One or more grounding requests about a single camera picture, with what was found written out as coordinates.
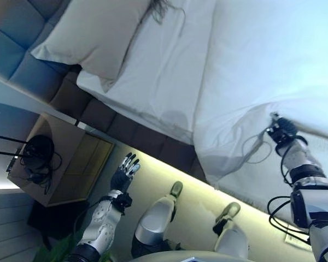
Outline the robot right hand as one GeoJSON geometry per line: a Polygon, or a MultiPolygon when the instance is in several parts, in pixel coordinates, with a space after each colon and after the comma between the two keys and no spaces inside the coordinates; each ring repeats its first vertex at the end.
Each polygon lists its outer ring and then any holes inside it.
{"type": "Polygon", "coordinates": [[[287,118],[282,117],[276,112],[270,114],[272,122],[266,129],[266,133],[277,144],[283,145],[292,142],[297,135],[298,129],[287,118]]]}

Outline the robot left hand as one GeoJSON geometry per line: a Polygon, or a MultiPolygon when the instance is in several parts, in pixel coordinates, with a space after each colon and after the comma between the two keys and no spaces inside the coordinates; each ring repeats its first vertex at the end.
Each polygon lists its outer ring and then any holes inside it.
{"type": "Polygon", "coordinates": [[[136,154],[130,152],[121,161],[110,181],[110,190],[118,190],[126,193],[135,173],[140,169],[139,159],[136,154]]]}

